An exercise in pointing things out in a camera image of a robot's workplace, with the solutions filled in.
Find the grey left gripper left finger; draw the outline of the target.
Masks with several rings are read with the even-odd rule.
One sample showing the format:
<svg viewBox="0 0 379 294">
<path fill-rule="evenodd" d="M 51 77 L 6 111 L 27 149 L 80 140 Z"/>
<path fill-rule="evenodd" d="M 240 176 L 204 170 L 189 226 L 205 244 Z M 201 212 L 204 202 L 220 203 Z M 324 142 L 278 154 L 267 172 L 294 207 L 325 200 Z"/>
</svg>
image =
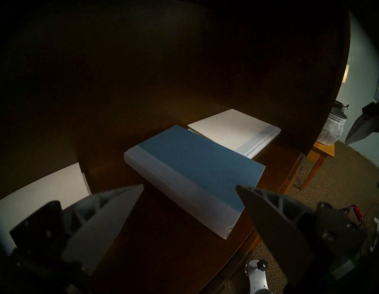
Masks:
<svg viewBox="0 0 379 294">
<path fill-rule="evenodd" d="M 134 185 L 89 195 L 62 209 L 47 202 L 9 234 L 19 251 L 38 260 L 79 263 L 90 273 L 119 235 L 144 186 Z"/>
</svg>

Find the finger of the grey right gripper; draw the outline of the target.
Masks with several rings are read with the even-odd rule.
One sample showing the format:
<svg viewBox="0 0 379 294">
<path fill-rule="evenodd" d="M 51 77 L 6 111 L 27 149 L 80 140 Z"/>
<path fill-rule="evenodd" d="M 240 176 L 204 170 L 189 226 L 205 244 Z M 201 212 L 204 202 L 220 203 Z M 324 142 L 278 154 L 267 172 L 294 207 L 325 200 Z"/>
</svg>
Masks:
<svg viewBox="0 0 379 294">
<path fill-rule="evenodd" d="M 362 108 L 362 114 L 355 120 L 345 140 L 349 145 L 379 132 L 379 103 L 371 102 Z"/>
</svg>

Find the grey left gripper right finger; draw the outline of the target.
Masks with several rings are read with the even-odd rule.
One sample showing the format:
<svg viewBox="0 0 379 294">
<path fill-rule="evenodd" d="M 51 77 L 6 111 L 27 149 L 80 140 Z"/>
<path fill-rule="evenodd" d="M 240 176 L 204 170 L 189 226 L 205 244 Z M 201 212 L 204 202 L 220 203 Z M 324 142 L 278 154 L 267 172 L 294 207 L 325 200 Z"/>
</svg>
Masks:
<svg viewBox="0 0 379 294">
<path fill-rule="evenodd" d="M 314 210 L 294 198 L 236 186 L 256 231 L 289 281 L 333 281 L 356 256 L 366 233 L 327 202 Z"/>
</svg>

